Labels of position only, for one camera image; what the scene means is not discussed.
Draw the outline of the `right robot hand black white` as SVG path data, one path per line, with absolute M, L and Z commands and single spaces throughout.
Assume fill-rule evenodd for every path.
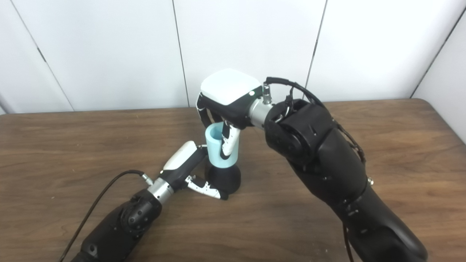
M 203 80 L 197 111 L 205 127 L 223 123 L 220 157 L 230 158 L 240 131 L 253 126 L 249 115 L 254 102 L 263 95 L 262 84 L 238 70 L 220 70 Z

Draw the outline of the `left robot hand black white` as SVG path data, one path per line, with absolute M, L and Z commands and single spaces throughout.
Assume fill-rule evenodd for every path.
M 192 174 L 207 154 L 207 145 L 197 146 L 194 141 L 187 141 L 164 165 L 148 190 L 160 203 L 166 202 L 175 192 L 185 188 L 215 199 L 228 200 L 228 194 L 205 179 Z

